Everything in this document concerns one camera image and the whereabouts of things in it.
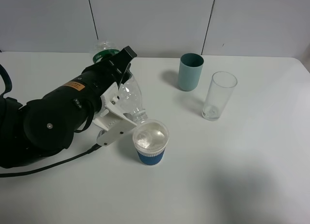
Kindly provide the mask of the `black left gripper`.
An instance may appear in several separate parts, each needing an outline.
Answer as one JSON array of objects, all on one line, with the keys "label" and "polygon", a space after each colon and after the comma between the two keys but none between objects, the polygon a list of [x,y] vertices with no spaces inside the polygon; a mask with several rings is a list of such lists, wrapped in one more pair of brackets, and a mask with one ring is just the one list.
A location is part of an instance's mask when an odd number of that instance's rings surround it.
[{"label": "black left gripper", "polygon": [[100,96],[114,83],[124,84],[133,75],[131,61],[137,54],[130,46],[108,58],[108,64],[94,64],[42,98],[42,107],[61,113],[94,112],[102,108]]}]

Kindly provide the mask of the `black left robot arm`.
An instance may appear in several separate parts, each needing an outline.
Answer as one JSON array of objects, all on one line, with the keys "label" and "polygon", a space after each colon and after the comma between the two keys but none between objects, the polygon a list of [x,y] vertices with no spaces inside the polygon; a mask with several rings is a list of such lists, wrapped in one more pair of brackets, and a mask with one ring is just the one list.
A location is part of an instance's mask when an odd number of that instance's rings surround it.
[{"label": "black left robot arm", "polygon": [[1,94],[1,167],[26,166],[69,148],[74,134],[85,131],[103,107],[102,94],[129,77],[135,57],[127,46],[26,105]]}]

